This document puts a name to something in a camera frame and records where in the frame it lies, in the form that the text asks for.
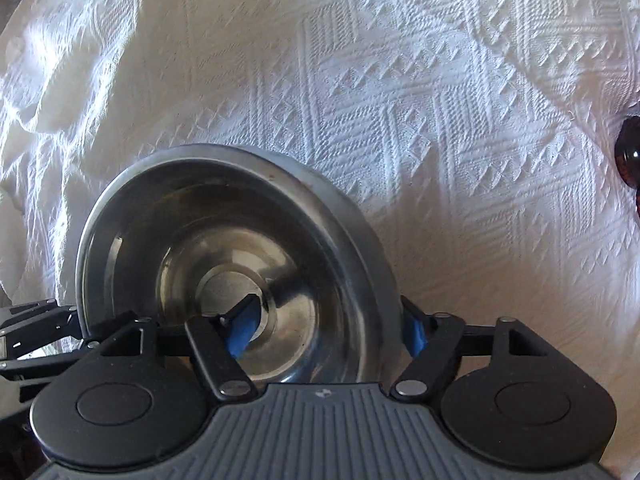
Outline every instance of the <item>metal bowl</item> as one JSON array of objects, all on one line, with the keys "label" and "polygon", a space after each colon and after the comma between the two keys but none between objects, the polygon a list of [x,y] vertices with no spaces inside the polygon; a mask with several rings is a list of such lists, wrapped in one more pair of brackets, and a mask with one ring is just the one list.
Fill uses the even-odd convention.
[{"label": "metal bowl", "polygon": [[359,209],[289,157],[172,148],[118,176],[85,225],[76,272],[84,335],[126,310],[180,324],[248,293],[260,327],[239,360],[257,383],[386,382],[401,306]]}]

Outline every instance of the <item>white tablecloth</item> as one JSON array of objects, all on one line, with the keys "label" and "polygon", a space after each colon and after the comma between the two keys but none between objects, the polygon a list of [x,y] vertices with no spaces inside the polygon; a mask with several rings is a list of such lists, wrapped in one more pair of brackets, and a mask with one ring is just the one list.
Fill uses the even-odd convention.
[{"label": "white tablecloth", "polygon": [[640,469],[640,231],[612,146],[640,0],[24,0],[0,37],[0,283],[74,301],[101,190],[185,142],[310,164],[402,293],[517,316],[614,396]]}]

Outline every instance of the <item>shiny metal surface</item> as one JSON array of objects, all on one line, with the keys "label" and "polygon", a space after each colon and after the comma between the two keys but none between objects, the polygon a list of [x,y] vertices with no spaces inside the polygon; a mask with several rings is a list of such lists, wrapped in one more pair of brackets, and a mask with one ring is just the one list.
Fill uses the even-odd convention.
[{"label": "shiny metal surface", "polygon": [[178,324],[257,294],[239,362],[258,384],[387,382],[399,357],[399,295],[375,234],[282,155],[201,144],[140,161],[98,199],[76,280],[87,336],[124,310]]}]

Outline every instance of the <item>gray ribbed panel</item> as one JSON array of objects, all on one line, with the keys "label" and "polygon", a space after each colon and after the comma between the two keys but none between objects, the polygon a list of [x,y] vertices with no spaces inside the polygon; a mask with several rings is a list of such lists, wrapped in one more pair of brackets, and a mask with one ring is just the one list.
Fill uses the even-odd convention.
[{"label": "gray ribbed panel", "polygon": [[[323,396],[324,390],[331,394]],[[75,472],[54,465],[37,478],[611,479],[593,464],[544,474],[514,473],[487,465],[450,442],[429,410],[390,400],[375,384],[272,384],[255,402],[221,408],[188,450],[159,465],[109,475]]]}]

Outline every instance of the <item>silver screw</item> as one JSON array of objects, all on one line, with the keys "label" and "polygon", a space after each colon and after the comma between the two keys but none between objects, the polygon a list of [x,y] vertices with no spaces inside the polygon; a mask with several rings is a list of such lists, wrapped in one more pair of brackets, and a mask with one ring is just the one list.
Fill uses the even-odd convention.
[{"label": "silver screw", "polygon": [[242,397],[251,391],[246,381],[227,381],[220,386],[220,393],[229,397]]},{"label": "silver screw", "polygon": [[396,392],[403,397],[417,397],[427,392],[427,385],[422,381],[407,379],[396,384]]}]

